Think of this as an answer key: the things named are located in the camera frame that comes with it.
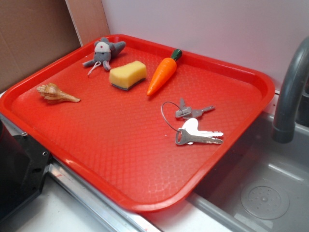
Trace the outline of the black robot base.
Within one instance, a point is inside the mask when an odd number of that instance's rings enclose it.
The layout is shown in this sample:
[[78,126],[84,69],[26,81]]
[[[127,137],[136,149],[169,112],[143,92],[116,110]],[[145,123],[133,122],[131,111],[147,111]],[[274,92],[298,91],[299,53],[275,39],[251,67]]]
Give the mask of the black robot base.
[[0,123],[0,221],[38,197],[51,160],[50,151],[30,135],[11,135]]

